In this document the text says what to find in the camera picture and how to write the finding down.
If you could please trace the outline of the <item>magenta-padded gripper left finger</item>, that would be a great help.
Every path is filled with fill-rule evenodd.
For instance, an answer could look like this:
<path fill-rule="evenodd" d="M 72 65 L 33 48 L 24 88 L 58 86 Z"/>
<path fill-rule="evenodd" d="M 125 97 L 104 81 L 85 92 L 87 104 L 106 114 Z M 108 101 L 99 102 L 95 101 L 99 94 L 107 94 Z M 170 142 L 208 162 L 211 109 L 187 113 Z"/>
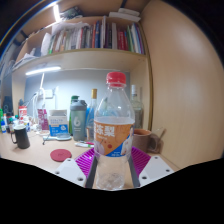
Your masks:
<path fill-rule="evenodd" d="M 92 188 L 97 167 L 94 149 L 89 149 L 75 159 L 67 158 L 55 174 L 84 188 Z"/>

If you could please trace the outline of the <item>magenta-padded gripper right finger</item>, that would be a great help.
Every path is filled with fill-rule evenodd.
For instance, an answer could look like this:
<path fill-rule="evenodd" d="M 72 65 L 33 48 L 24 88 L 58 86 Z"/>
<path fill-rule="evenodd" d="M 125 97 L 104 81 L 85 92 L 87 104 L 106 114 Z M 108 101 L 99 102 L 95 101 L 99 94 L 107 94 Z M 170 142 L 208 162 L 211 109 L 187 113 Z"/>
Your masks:
<path fill-rule="evenodd" d="M 150 156 L 135 147 L 128 162 L 134 187 L 146 186 L 173 173 L 160 156 Z"/>

